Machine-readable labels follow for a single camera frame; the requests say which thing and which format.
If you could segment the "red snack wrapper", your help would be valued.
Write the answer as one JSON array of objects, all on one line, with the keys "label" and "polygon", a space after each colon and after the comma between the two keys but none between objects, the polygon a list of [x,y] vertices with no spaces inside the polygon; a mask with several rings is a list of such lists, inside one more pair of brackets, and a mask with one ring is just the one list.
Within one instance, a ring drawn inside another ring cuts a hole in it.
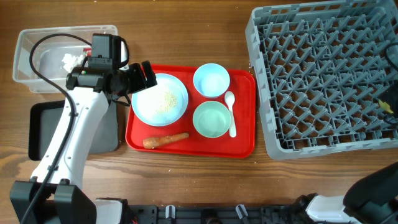
[{"label": "red snack wrapper", "polygon": [[90,57],[91,56],[91,47],[84,48],[83,55],[84,55],[84,57]]}]

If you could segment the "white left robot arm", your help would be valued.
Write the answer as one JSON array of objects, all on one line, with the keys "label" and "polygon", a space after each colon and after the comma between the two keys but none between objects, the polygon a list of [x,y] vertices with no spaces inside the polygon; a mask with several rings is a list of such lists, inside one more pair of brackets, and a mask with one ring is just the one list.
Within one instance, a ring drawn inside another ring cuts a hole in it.
[{"label": "white left robot arm", "polygon": [[83,171],[96,129],[111,103],[156,85],[148,61],[129,63],[125,39],[94,34],[91,55],[61,88],[63,112],[40,164],[28,181],[14,182],[11,203],[21,223],[135,223],[127,200],[90,200]]}]

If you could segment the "green bowl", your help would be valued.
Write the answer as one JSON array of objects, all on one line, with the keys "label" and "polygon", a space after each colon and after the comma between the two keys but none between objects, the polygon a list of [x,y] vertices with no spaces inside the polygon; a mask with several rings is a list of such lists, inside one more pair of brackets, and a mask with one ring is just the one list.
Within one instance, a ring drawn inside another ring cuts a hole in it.
[{"label": "green bowl", "polygon": [[206,138],[224,135],[231,125],[231,115],[227,107],[218,101],[206,101],[195,109],[193,126]]}]

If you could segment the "pile of rice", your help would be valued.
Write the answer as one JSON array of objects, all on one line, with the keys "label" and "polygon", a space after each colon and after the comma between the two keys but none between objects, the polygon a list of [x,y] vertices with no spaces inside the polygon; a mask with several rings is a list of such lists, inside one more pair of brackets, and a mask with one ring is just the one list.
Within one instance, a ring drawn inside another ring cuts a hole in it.
[{"label": "pile of rice", "polygon": [[178,99],[172,91],[165,90],[155,98],[155,111],[159,114],[170,112],[178,105]]}]

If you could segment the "light blue plate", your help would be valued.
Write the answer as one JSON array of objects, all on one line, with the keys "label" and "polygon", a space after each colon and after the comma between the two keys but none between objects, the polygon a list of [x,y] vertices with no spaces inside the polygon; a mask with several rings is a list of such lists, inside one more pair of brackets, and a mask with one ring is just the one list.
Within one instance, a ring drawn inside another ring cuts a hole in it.
[{"label": "light blue plate", "polygon": [[188,106],[188,91],[175,76],[156,73],[156,86],[132,94],[135,115],[150,126],[168,126],[182,117]]}]

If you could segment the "red serving tray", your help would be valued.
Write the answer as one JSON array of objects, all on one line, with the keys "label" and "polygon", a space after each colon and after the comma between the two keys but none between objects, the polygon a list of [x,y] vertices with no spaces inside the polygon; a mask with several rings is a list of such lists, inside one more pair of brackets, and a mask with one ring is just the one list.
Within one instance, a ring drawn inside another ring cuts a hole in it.
[{"label": "red serving tray", "polygon": [[231,79],[228,90],[235,96],[233,113],[237,136],[232,138],[226,133],[218,138],[206,138],[193,125],[194,110],[207,100],[194,88],[196,68],[177,65],[153,65],[152,68],[155,73],[173,75],[182,81],[188,91],[188,106],[178,121],[164,127],[145,124],[130,109],[125,135],[128,146],[137,151],[149,152],[143,146],[143,140],[147,138],[188,133],[188,138],[157,147],[152,152],[232,158],[245,158],[252,153],[256,141],[256,81],[249,72],[228,70]]}]

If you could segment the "orange carrot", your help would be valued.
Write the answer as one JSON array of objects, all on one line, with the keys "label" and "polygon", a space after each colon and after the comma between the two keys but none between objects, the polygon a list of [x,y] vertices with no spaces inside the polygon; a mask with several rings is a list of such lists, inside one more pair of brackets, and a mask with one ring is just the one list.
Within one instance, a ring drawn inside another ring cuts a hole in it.
[{"label": "orange carrot", "polygon": [[189,137],[188,133],[179,133],[170,136],[152,137],[143,140],[143,146],[145,149],[154,149],[160,146],[172,144],[177,141],[181,141]]}]

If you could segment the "crumpled white tissue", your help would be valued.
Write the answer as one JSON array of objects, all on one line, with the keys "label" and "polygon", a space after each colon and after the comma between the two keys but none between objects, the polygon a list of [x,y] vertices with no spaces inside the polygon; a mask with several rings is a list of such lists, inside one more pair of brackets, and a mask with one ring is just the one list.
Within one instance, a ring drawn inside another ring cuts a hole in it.
[{"label": "crumpled white tissue", "polygon": [[72,54],[65,54],[62,62],[64,63],[63,68],[70,73],[74,67],[81,65],[84,55],[76,56]]}]

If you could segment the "grey dishwasher rack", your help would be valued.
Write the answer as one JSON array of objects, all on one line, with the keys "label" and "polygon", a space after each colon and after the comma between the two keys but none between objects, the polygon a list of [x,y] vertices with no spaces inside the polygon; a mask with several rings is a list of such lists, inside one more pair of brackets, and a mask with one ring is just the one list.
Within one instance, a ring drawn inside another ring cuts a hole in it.
[{"label": "grey dishwasher rack", "polygon": [[397,146],[394,1],[257,7],[245,34],[270,158]]}]

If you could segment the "black waste tray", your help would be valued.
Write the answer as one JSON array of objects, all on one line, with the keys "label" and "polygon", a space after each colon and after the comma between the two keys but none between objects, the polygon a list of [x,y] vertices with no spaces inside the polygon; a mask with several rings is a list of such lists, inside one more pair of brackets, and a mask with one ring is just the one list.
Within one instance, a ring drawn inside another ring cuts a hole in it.
[{"label": "black waste tray", "polygon": [[[30,160],[41,160],[52,140],[62,115],[64,101],[37,103],[30,110],[29,147]],[[102,154],[119,147],[118,113],[115,103],[111,103],[95,132],[90,154]]]}]

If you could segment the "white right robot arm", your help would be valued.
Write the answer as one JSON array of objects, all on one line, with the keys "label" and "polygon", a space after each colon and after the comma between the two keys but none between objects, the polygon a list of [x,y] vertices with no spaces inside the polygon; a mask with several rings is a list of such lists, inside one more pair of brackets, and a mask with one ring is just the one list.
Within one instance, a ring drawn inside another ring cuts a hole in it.
[{"label": "white right robot arm", "polygon": [[292,212],[312,223],[397,224],[397,163],[360,179],[344,196],[304,195]]}]

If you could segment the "yellow cup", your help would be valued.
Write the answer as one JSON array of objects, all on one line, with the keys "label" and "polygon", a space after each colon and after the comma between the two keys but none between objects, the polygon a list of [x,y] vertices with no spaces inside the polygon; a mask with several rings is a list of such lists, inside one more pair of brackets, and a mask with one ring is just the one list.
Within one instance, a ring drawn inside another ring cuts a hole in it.
[{"label": "yellow cup", "polygon": [[385,101],[378,100],[380,108],[382,108],[385,112],[389,114],[394,114],[393,110],[391,109],[391,106],[386,103]]}]

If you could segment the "light blue bowl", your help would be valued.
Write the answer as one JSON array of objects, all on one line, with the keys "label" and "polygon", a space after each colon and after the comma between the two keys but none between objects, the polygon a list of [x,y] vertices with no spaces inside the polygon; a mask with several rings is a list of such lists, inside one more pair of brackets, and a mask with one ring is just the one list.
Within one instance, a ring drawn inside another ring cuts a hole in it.
[{"label": "light blue bowl", "polygon": [[230,75],[221,65],[207,63],[198,67],[193,75],[193,85],[206,98],[217,98],[227,91]]}]

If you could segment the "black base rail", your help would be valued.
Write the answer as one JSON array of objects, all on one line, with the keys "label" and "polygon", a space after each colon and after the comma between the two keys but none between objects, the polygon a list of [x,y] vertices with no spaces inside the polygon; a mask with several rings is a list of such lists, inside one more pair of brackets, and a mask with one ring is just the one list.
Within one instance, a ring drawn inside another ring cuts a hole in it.
[{"label": "black base rail", "polygon": [[289,224],[313,223],[303,210],[291,205],[248,207],[243,204],[232,207],[180,207],[170,209],[156,205],[131,205],[135,217],[132,223],[148,224]]}]

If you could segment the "white plastic spoon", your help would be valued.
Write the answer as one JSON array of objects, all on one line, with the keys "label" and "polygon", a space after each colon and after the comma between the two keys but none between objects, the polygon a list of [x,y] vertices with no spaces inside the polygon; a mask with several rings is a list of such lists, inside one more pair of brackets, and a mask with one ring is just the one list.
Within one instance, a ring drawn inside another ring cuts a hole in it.
[{"label": "white plastic spoon", "polygon": [[228,106],[228,110],[229,110],[230,117],[231,117],[231,124],[230,124],[230,127],[229,127],[229,135],[232,138],[235,138],[236,135],[237,135],[236,124],[235,124],[234,113],[233,113],[233,105],[235,103],[235,96],[234,96],[232,91],[227,91],[225,93],[224,101],[225,101],[226,105]]}]

